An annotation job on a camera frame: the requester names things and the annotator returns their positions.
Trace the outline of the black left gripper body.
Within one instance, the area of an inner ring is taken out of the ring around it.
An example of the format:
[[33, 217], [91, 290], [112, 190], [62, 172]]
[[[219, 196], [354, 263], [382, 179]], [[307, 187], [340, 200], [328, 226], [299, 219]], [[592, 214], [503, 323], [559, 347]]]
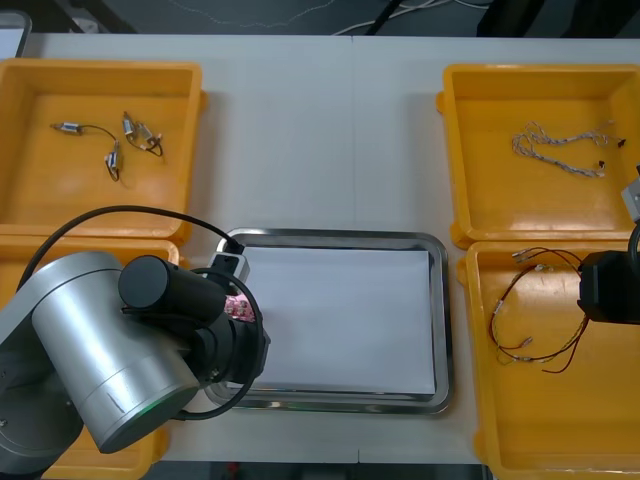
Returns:
[[196, 377], [203, 384], [231, 382], [246, 384], [258, 366], [260, 376], [266, 364], [270, 338], [262, 336], [255, 322], [221, 315], [214, 323], [196, 331]]

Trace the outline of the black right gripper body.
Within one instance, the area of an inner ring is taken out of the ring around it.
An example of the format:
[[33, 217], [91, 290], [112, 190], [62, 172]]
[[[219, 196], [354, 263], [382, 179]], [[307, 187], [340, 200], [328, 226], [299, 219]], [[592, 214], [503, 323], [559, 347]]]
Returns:
[[607, 250], [590, 253], [580, 265], [577, 304], [591, 321], [639, 322], [639, 276], [628, 254]]

